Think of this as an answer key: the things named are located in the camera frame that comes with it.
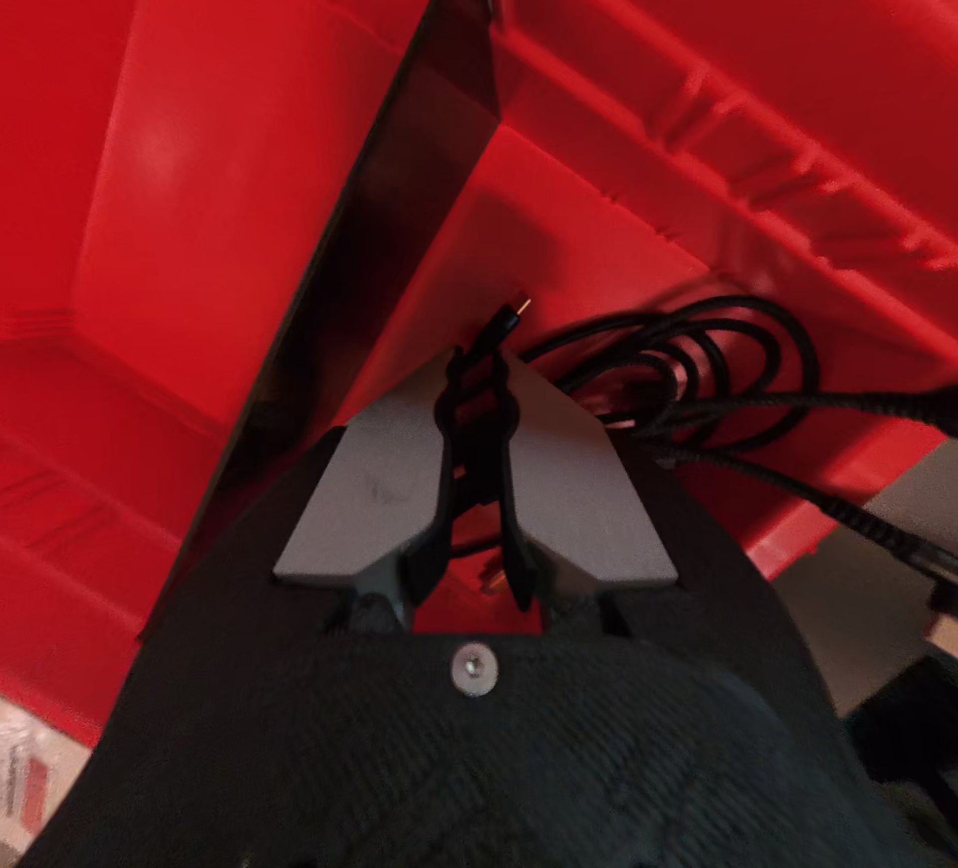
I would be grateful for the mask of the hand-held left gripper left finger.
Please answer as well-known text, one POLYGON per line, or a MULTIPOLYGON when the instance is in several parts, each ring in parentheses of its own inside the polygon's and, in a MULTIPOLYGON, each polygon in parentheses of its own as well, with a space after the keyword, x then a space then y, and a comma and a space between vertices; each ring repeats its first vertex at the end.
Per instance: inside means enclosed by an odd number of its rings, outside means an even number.
POLYGON ((397 617, 413 616, 402 563, 440 513, 446 439, 435 406, 453 355, 442 350, 346 423, 273 567, 276 579, 382 596, 397 617))

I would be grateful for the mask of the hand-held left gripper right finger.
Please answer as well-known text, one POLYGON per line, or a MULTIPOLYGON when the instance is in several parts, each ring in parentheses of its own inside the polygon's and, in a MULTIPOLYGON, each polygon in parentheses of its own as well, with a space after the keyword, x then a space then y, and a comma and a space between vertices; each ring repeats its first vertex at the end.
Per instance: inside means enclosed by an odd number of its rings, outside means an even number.
POLYGON ((520 611, 677 583, 677 568, 599 419, 496 352, 500 544, 520 611))

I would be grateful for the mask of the red plastic bin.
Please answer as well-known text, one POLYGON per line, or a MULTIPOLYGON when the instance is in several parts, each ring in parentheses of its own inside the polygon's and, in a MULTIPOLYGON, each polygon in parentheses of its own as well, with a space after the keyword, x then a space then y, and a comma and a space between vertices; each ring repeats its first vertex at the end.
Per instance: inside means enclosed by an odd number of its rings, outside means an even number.
MULTIPOLYGON (((494 0, 500 123, 316 429, 515 337, 718 294, 826 386, 956 375, 956 0, 494 0)), ((429 0, 2 0, 2 694, 99 740, 429 0)))

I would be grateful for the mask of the black bin divider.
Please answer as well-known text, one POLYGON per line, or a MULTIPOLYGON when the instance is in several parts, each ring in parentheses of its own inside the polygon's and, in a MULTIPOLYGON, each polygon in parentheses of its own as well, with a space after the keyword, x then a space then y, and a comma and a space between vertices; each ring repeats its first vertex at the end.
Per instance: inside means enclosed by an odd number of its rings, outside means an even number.
POLYGON ((495 0, 429 0, 138 641, 188 570, 334 422, 501 122, 495 0))

